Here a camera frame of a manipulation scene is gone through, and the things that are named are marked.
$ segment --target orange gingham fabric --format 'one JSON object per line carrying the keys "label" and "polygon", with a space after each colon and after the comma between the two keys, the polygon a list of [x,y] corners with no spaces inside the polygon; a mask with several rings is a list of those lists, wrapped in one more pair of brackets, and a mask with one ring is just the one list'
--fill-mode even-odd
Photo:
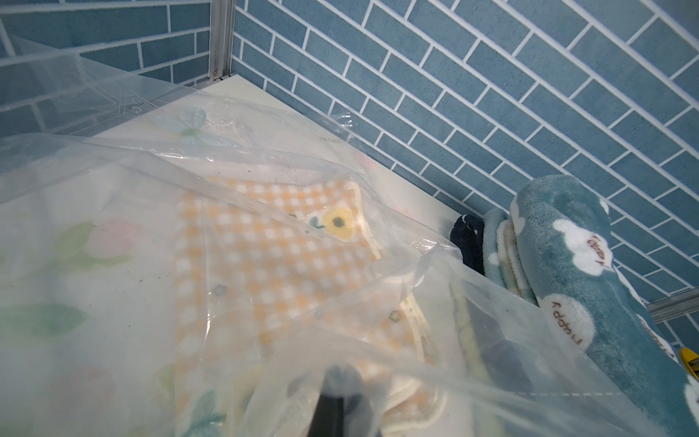
{"label": "orange gingham fabric", "polygon": [[[184,194],[178,205],[175,254],[175,390],[182,420],[214,383],[207,381],[207,375],[224,373],[234,361],[269,357],[273,342],[292,319],[365,285],[373,279],[368,267],[380,257],[363,220],[355,182],[334,180],[298,187],[212,179],[321,232],[191,192]],[[409,308],[402,303],[392,315],[365,340],[422,360],[422,334]],[[315,316],[330,324],[357,324],[351,313]],[[325,320],[328,317],[341,320]],[[417,389],[406,385],[403,381],[401,398],[394,405]]]}

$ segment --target brick pattern wall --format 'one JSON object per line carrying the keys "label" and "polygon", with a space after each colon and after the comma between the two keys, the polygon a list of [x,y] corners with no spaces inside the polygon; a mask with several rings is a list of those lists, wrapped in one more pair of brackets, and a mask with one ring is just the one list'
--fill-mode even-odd
{"label": "brick pattern wall", "polygon": [[210,0],[3,0],[0,136],[61,132],[15,38],[181,85],[208,79]]}
{"label": "brick pattern wall", "polygon": [[233,69],[457,211],[570,174],[647,301],[699,285],[699,3],[238,0]]}

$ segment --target rolled blanket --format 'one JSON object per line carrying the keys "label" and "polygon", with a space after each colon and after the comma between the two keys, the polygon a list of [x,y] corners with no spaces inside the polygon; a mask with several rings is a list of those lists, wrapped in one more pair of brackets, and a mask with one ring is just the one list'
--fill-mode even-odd
{"label": "rolled blanket", "polygon": [[671,436],[699,435],[699,382],[613,267],[606,203],[575,178],[530,182],[510,213],[526,277],[560,329]]}
{"label": "rolled blanket", "polygon": [[500,257],[498,256],[498,228],[500,223],[507,219],[507,214],[500,208],[493,208],[483,218],[483,267],[485,277],[502,288],[507,288],[503,274],[500,272]]}

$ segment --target transparent plastic sheet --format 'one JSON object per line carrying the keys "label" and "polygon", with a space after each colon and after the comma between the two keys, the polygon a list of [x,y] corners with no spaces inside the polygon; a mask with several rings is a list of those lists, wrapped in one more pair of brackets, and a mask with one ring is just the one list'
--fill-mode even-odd
{"label": "transparent plastic sheet", "polygon": [[[367,171],[370,160],[344,142],[357,123],[349,111],[304,117],[127,73],[75,53],[11,37],[17,55],[26,61],[8,67],[8,92],[0,97],[0,108],[46,96],[40,105],[46,132],[281,150],[326,159],[372,178]],[[9,117],[3,121],[3,133],[30,129]]]}
{"label": "transparent plastic sheet", "polygon": [[[3,396],[0,429],[19,435],[94,435],[97,430],[107,435],[171,435],[173,430],[178,430],[177,435],[185,434],[192,415],[201,416],[203,407],[195,401],[189,403],[184,408],[187,414],[182,430],[175,425],[178,419],[173,416],[173,403],[180,391],[178,384],[187,384],[187,372],[179,372],[177,366],[186,361],[180,349],[189,353],[193,348],[200,356],[194,362],[194,378],[205,388],[219,387],[232,375],[255,372],[271,354],[271,345],[265,345],[264,339],[277,338],[289,320],[258,327],[252,333],[237,331],[224,348],[216,344],[220,342],[216,339],[221,332],[220,320],[250,317],[255,310],[264,311],[276,304],[274,299],[262,300],[252,307],[245,299],[222,298],[236,293],[240,271],[255,275],[271,272],[255,266],[266,261],[254,259],[259,255],[256,247],[240,252],[250,256],[253,265],[234,268],[242,264],[231,260],[235,253],[225,246],[228,238],[272,231],[278,235],[294,232],[309,247],[327,249],[331,241],[335,252],[324,252],[326,259],[306,260],[311,264],[327,260],[332,266],[333,258],[344,262],[339,257],[352,253],[356,258],[352,272],[358,278],[347,282],[355,288],[343,288],[346,278],[342,274],[349,273],[341,268],[324,276],[309,273],[299,285],[301,289],[332,289],[335,299],[330,293],[329,299],[322,299],[325,305],[320,313],[309,313],[302,306],[292,309],[299,322],[342,327],[345,334],[358,337],[374,331],[381,322],[377,310],[382,309],[385,319],[410,293],[415,283],[410,263],[421,253],[436,242],[458,253],[443,238],[376,201],[356,172],[320,159],[224,148],[201,148],[201,154],[193,157],[180,150],[175,157],[171,150],[179,145],[43,134],[5,138],[1,147],[16,151],[17,159],[12,169],[0,176],[4,224],[0,231],[0,385],[7,394]],[[144,148],[152,152],[138,150]],[[42,150],[38,159],[33,155],[37,149]],[[256,188],[271,184],[272,190],[286,186],[301,192],[341,180],[344,185],[336,186],[349,186],[352,193],[349,201],[337,200],[349,202],[343,208],[352,210],[353,215],[344,216],[345,227],[366,217],[362,226],[373,226],[372,220],[383,221],[383,227],[389,222],[392,234],[372,240],[380,245],[378,252],[368,244],[365,229],[359,225],[354,228],[361,238],[352,240],[341,233],[336,238],[322,231],[323,225],[313,224],[312,217],[291,217],[253,199],[254,192],[246,195],[226,185],[243,179]],[[251,227],[231,235],[221,225],[232,213],[201,213],[195,231],[203,244],[181,247],[183,235],[190,230],[181,226],[188,218],[182,209],[186,193],[194,193],[194,201],[207,207],[235,208],[237,217],[247,219]],[[315,217],[333,206],[332,201],[326,202],[311,208]],[[256,228],[259,223],[265,224],[262,229]],[[270,240],[262,243],[269,246]],[[286,249],[293,252],[300,246]],[[203,253],[188,259],[190,250]],[[267,250],[274,253],[275,248]],[[304,248],[299,253],[299,257],[308,255]],[[191,306],[181,306],[178,300],[185,288],[178,281],[182,266],[194,259],[203,261],[197,273],[203,277],[194,292],[200,305],[190,314]],[[222,259],[223,266],[217,265]],[[294,265],[292,258],[284,267]],[[389,275],[395,271],[400,274]],[[340,282],[328,284],[333,274]],[[351,302],[350,313],[343,291],[363,297],[363,301]],[[379,292],[382,299],[377,301]],[[358,317],[349,322],[339,320],[348,314]],[[189,332],[201,341],[178,341],[183,319],[203,327]],[[184,340],[186,344],[178,347]],[[209,402],[206,396],[210,391],[197,394],[202,405]],[[216,394],[220,402],[226,393]],[[234,422],[234,416],[231,413],[229,423]]]}
{"label": "transparent plastic sheet", "polygon": [[[324,391],[351,398],[347,435],[662,435],[539,308],[350,169],[265,150],[1,142],[46,149],[0,176],[3,434],[300,436]],[[307,215],[260,196],[337,180],[353,196]],[[356,235],[313,222],[333,202]],[[260,280],[278,293],[255,296]],[[306,287],[314,304],[289,300]],[[336,366],[326,386],[339,388],[321,390]]]}
{"label": "transparent plastic sheet", "polygon": [[[345,416],[345,426],[370,422],[362,436],[665,435],[584,353],[549,328],[539,308],[483,280],[439,248],[420,262],[424,268],[416,271],[422,279],[411,295],[429,326],[437,363],[385,354],[337,330],[299,325],[261,375],[238,435],[305,435],[322,412],[323,398],[347,403],[353,396],[366,398],[370,408],[350,411],[360,417]],[[481,313],[480,323],[490,323],[471,320],[464,329],[463,311],[469,309]],[[477,331],[480,341],[469,331]],[[470,348],[464,344],[469,341]],[[454,343],[461,344],[463,354]],[[524,375],[492,378],[481,362],[488,351],[496,351],[499,362],[517,362]],[[357,369],[368,366],[380,378],[357,379]],[[389,404],[387,396],[396,379],[419,381],[419,390],[438,394],[438,405],[408,425],[396,423],[401,405]],[[525,380],[529,391],[516,391]],[[356,434],[345,427],[345,435]]]}

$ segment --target plastic storage bag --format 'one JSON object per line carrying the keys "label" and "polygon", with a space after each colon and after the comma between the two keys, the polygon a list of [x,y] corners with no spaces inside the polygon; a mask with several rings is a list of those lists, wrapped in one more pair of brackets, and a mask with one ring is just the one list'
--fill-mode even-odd
{"label": "plastic storage bag", "polygon": [[351,366],[324,393],[353,405],[351,435],[662,435],[355,171],[145,141],[2,148],[4,434],[303,435]]}

